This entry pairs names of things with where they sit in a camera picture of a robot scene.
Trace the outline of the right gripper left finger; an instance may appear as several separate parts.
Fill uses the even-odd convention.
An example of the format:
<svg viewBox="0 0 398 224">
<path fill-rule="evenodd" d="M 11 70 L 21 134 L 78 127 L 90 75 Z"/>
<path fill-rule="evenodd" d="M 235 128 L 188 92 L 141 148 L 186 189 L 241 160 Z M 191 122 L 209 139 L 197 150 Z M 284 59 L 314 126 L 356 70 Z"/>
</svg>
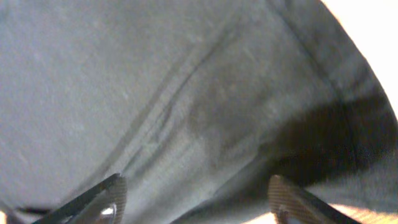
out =
<svg viewBox="0 0 398 224">
<path fill-rule="evenodd" d="M 126 195 L 126 178 L 113 174 L 34 224 L 120 224 Z"/>
</svg>

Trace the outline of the black t-shirt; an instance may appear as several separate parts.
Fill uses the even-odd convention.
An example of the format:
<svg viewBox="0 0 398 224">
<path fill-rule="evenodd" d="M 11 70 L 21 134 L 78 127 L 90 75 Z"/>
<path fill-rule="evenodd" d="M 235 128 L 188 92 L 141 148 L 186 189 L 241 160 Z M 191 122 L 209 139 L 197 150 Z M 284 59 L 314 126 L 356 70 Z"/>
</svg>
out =
<svg viewBox="0 0 398 224">
<path fill-rule="evenodd" d="M 282 175 L 397 211 L 397 117 L 321 1 L 2 1 L 1 210 L 112 174 L 124 223 L 242 223 Z"/>
</svg>

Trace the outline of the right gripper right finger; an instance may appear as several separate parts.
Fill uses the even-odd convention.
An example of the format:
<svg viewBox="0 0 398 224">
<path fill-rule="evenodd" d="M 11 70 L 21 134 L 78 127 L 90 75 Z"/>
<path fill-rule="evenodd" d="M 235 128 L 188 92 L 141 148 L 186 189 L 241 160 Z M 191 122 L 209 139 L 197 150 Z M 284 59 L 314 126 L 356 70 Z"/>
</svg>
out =
<svg viewBox="0 0 398 224">
<path fill-rule="evenodd" d="M 271 177 L 267 194 L 279 224 L 359 224 L 281 175 Z"/>
</svg>

